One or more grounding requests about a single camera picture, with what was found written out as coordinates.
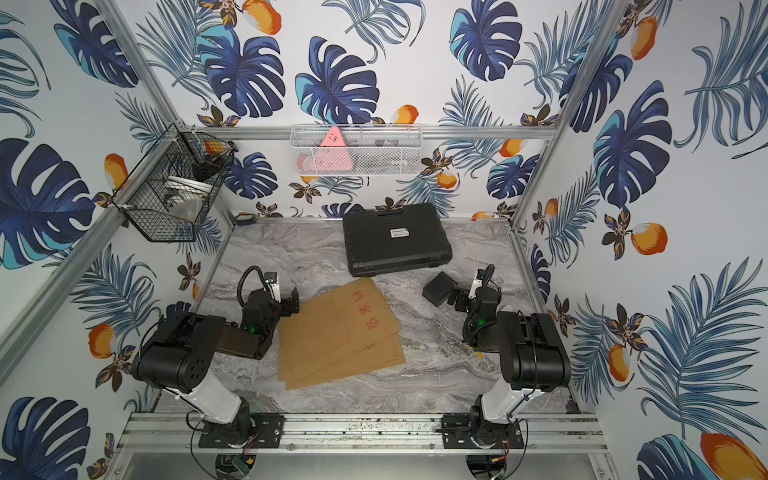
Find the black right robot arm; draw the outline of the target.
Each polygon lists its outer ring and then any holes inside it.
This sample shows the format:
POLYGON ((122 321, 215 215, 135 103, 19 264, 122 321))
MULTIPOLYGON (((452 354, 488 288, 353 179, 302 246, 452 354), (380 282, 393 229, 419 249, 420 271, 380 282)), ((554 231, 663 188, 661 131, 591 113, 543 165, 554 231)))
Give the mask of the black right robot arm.
POLYGON ((495 266, 480 269, 468 290, 452 289, 447 302, 466 318, 462 339, 475 353, 499 356, 500 376, 466 414, 446 414, 439 433, 448 450, 512 450, 525 446, 519 418, 532 399, 566 386, 570 361, 545 314, 501 305, 495 266))

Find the brown kraft file bag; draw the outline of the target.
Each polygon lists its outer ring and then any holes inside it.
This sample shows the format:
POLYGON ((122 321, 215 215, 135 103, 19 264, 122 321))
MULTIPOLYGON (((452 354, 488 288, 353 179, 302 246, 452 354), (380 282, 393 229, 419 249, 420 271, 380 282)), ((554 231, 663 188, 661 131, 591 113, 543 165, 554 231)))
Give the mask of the brown kraft file bag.
POLYGON ((287 351, 320 368, 362 351, 401 330, 386 297, 361 278, 303 302, 283 325, 287 351))

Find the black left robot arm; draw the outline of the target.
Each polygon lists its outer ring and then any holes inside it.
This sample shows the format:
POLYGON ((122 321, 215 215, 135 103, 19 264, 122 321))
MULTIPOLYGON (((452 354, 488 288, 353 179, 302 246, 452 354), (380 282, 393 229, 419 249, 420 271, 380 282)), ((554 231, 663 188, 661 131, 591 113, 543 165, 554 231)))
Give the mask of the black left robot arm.
POLYGON ((263 359, 280 320, 300 311, 299 292, 282 295, 279 275, 253 265, 241 276, 235 294, 241 308, 238 322, 191 311, 169 313, 142 342, 132 376, 198 412, 191 430, 199 447, 276 449, 284 417, 252 412, 248 401, 226 388, 210 367, 217 353, 263 359))

